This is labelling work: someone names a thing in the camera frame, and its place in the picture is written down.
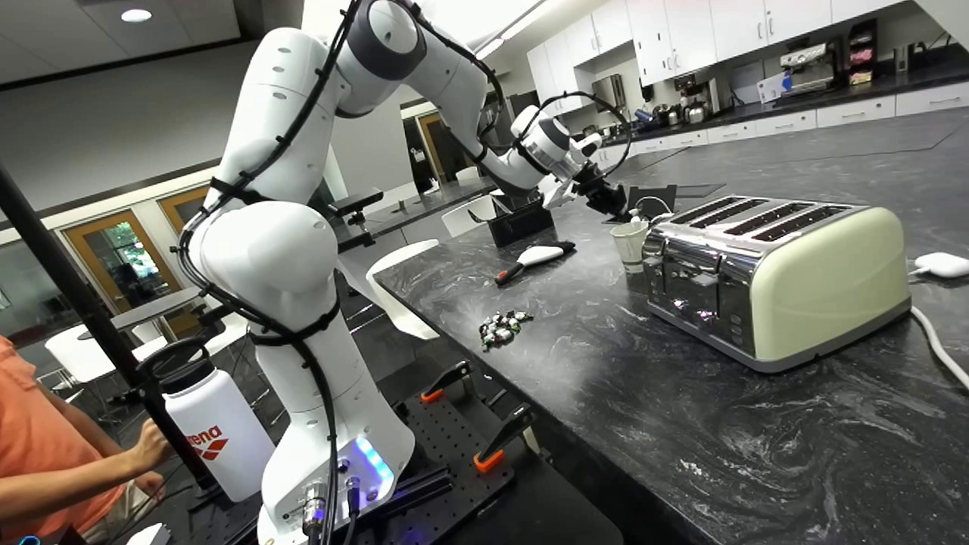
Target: metal pole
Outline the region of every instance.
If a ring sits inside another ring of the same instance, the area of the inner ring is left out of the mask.
[[[69,300],[69,305],[79,312],[81,323],[91,331],[98,345],[110,355],[122,378],[129,387],[146,394],[146,411],[150,414],[157,429],[170,440],[172,451],[181,457],[194,481],[206,493],[214,489],[214,495],[225,495],[209,465],[187,446],[174,422],[162,411],[157,383],[139,378],[139,361],[129,355],[125,337],[112,328],[112,318],[103,312],[98,291],[72,269],[59,243],[41,226],[34,206],[24,200],[24,195],[19,192],[19,186],[9,178],[4,165],[0,165],[0,208],[9,219],[9,223],[21,233],[21,240],[26,243],[34,257],[41,263],[41,269],[52,274],[52,283],[59,289],[59,294]]]

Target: toaster knob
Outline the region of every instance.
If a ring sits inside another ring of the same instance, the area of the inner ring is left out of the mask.
[[[694,286],[699,289],[715,289],[720,283],[718,269],[712,265],[701,265],[695,274],[694,274]]]

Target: four-slot toaster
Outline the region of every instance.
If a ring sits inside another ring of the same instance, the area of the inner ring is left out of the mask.
[[[737,198],[656,223],[652,312],[756,372],[830,355],[908,312],[905,233],[877,206]]]

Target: toaster side panel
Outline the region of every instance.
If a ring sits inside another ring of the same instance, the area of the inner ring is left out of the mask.
[[[905,233],[863,208],[767,253],[751,283],[755,361],[780,362],[908,302]]]

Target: person's arm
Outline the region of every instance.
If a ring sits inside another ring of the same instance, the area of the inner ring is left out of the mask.
[[[56,394],[39,383],[39,389],[47,398],[47,404],[103,455],[122,455],[125,447],[98,424],[91,422],[81,409],[63,404]]]
[[[146,422],[139,443],[122,455],[75,470],[7,475],[0,477],[0,528],[21,518],[47,514],[117,487],[122,481],[157,465],[162,457],[166,440],[150,422]]]

